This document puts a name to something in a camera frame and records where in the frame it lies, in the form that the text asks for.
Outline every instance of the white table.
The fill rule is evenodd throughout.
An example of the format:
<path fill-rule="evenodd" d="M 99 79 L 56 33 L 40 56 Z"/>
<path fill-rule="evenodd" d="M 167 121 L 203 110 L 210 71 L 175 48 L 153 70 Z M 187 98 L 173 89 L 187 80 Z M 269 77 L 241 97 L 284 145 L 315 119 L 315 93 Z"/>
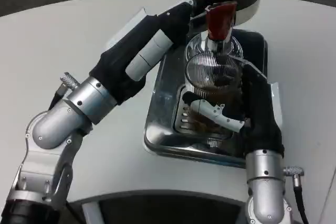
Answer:
<path fill-rule="evenodd" d="M 142 6 L 160 12 L 177 0 L 75 0 L 0 18 L 0 207 L 25 155 L 25 128 L 48 108 L 64 71 L 84 80 L 106 42 Z M 335 170 L 336 8 L 297 0 L 261 0 L 239 26 L 268 41 L 270 81 L 281 83 L 285 165 L 305 168 L 304 200 L 318 223 Z M 160 157 L 143 147 L 143 127 L 157 68 L 146 87 L 87 136 L 73 164 L 70 201 L 123 191 L 188 190 L 245 201 L 243 169 Z M 287 197 L 299 219 L 287 181 Z"/>

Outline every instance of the coffee machine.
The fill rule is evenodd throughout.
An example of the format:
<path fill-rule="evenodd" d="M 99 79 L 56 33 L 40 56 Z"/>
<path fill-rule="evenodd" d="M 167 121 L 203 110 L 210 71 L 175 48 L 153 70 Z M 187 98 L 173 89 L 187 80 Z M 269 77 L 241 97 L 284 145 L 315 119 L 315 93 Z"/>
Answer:
<path fill-rule="evenodd" d="M 235 2 L 232 27 L 251 19 L 260 3 L 260 0 L 226 1 Z M 188 54 L 208 45 L 207 25 L 206 12 L 194 17 L 185 44 L 169 51 L 161 61 L 146 119 L 144 142 L 159 155 L 244 168 L 243 143 L 239 135 L 213 127 L 200 129 L 182 99 L 186 92 Z M 230 29 L 224 47 L 226 45 L 230 52 L 252 62 L 267 75 L 267 43 L 260 33 Z"/>

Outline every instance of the cable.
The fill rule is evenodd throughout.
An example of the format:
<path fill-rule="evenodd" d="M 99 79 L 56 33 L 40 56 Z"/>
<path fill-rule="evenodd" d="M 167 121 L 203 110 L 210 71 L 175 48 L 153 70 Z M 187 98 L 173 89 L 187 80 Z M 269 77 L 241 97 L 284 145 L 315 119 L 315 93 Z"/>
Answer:
<path fill-rule="evenodd" d="M 301 219 L 303 221 L 303 224 L 309 224 L 307 216 L 306 216 L 306 212 L 304 211 L 304 204 L 303 204 L 303 197 L 302 197 L 302 186 L 295 186 L 294 187 L 294 194 L 295 194 L 296 204 L 298 206 L 298 210 L 299 210 L 299 213 L 301 215 Z"/>
<path fill-rule="evenodd" d="M 86 222 L 82 220 L 82 218 L 76 213 L 76 211 L 73 209 L 73 207 L 70 205 L 70 203 L 67 200 L 65 201 L 65 206 L 67 207 L 71 215 L 74 217 L 74 219 L 79 224 L 86 224 Z"/>
<path fill-rule="evenodd" d="M 52 99 L 48 110 L 51 110 L 56 105 L 56 103 L 58 103 L 64 97 L 67 91 L 68 88 L 62 83 L 55 92 L 54 98 Z"/>

